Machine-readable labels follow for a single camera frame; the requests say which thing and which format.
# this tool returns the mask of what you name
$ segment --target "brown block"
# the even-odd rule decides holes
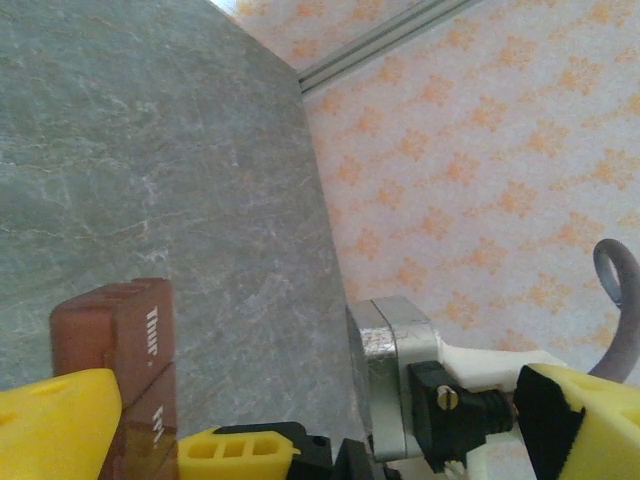
[[[177,420],[176,369],[171,363],[142,396],[122,412],[99,480],[155,478],[176,448]]]
[[[110,368],[127,408],[173,359],[171,282],[102,286],[58,305],[49,324],[53,374]]]
[[[160,469],[151,477],[152,480],[177,480],[178,478],[178,444],[175,443],[165,457]]]

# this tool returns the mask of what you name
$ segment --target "black plastic part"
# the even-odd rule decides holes
[[[288,438],[302,452],[294,455],[287,480],[330,480],[333,474],[331,440],[327,437],[307,435],[297,422],[262,423],[220,427],[216,435],[229,433],[277,432]]]
[[[362,442],[345,439],[331,480],[373,480],[373,465]]]
[[[407,368],[414,435],[435,473],[442,473],[449,460],[466,466],[467,453],[486,443],[486,435],[513,428],[511,406],[499,390],[469,392],[439,362],[414,363]],[[437,389],[442,385],[457,394],[455,408],[438,406]]]
[[[402,475],[397,470],[393,470],[392,468],[387,467],[386,465],[383,468],[384,478],[386,480],[402,480]]]
[[[513,401],[536,478],[556,480],[578,435],[585,409],[571,410],[562,388],[527,366],[520,371]]]

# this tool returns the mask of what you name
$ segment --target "wall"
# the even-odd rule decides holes
[[[211,0],[296,70],[402,13],[415,0]]]
[[[295,74],[205,0],[0,17],[0,389],[51,375],[47,317],[175,287],[181,435],[358,436],[344,297]]]
[[[618,312],[592,248],[640,258],[639,32],[634,0],[486,0],[312,94],[348,297],[404,294],[450,343],[593,366]]]

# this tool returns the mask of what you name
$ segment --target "gray cable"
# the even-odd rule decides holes
[[[627,247],[610,238],[595,246],[593,263],[600,283],[620,309],[620,320],[611,345],[589,374],[622,383],[640,358],[640,266]]]

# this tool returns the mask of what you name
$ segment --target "yellow 3d printed bracket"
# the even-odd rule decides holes
[[[640,390],[529,365],[514,403],[538,480],[640,479]]]
[[[95,480],[121,409],[107,369],[0,392],[0,478]]]
[[[212,428],[178,446],[180,480],[329,478],[333,472],[330,440],[307,435],[296,422]]]

